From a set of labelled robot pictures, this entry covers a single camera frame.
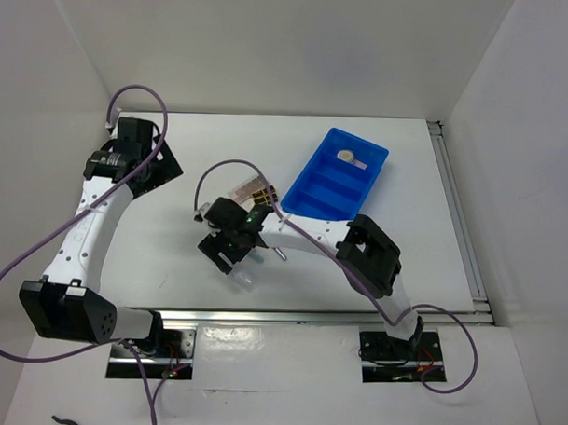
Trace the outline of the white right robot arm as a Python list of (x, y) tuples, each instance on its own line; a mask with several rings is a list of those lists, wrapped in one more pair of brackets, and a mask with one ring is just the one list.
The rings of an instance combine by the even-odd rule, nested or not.
[(225, 275), (256, 248), (292, 249), (331, 259), (383, 317), (389, 351), (407, 359), (420, 348), (423, 320), (404, 290), (400, 249), (370, 217), (325, 221), (284, 214), (267, 204), (247, 211), (232, 199), (217, 198), (195, 211), (194, 220), (209, 228), (199, 250)]

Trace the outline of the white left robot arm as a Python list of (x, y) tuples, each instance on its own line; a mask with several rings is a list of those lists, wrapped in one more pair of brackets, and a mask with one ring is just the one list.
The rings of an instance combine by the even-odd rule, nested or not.
[(118, 307), (100, 295), (101, 273), (118, 222), (131, 202), (182, 175), (158, 126), (120, 119), (115, 138), (87, 159), (77, 210), (39, 281), (25, 281), (19, 299), (37, 333), (46, 338), (101, 344), (127, 338), (143, 355), (163, 349), (161, 320), (150, 310)]

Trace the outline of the clear plastic tube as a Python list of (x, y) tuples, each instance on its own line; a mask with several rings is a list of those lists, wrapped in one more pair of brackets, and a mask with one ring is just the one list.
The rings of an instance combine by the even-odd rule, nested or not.
[(230, 277), (238, 284), (238, 286), (246, 292), (253, 292), (256, 289), (256, 280), (250, 272), (243, 269), (234, 269), (230, 273)]

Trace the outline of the light blue makeup pen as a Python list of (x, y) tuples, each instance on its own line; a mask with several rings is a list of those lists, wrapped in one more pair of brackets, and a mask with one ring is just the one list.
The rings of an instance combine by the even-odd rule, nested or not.
[(251, 258), (254, 259), (255, 261), (257, 261), (258, 263), (264, 262), (263, 256), (258, 254), (258, 253), (251, 253)]

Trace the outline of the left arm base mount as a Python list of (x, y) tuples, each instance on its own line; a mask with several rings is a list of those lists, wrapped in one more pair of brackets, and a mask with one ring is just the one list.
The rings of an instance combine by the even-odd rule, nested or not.
[[(144, 374), (153, 380), (191, 380), (193, 357), (197, 340), (195, 327), (182, 326), (180, 329), (165, 330), (157, 344), (130, 340), (144, 366)], [(107, 379), (139, 379), (141, 372), (133, 353), (122, 344), (110, 348)]]

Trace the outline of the pink compact case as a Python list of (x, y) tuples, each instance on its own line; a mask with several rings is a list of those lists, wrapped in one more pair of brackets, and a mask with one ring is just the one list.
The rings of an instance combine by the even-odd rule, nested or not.
[(351, 163), (352, 163), (356, 168), (361, 169), (361, 170), (365, 170), (365, 169), (367, 168), (367, 164), (364, 163), (364, 162), (362, 162), (362, 161), (360, 161), (360, 160), (358, 160), (358, 159), (353, 159), (353, 160), (351, 161)]

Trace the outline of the clear eyeshadow palette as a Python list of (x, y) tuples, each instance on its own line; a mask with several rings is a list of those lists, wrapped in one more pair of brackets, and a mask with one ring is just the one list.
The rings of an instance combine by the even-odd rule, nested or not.
[(230, 189), (228, 198), (244, 205), (253, 199), (254, 193), (266, 188), (266, 185), (267, 183), (259, 175), (253, 175)]

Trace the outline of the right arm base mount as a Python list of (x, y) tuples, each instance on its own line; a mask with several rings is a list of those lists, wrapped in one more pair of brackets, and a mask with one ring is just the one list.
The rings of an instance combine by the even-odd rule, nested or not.
[(384, 332), (359, 333), (358, 357), (364, 383), (443, 383), (446, 368), (437, 332), (425, 331), (415, 350), (396, 345)]

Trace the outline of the maroon silver makeup pen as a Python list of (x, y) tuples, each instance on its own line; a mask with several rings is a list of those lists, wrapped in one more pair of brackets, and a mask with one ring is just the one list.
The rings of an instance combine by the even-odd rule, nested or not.
[(274, 252), (276, 252), (282, 258), (282, 260), (286, 261), (288, 259), (286, 254), (282, 250), (277, 248), (274, 249)]

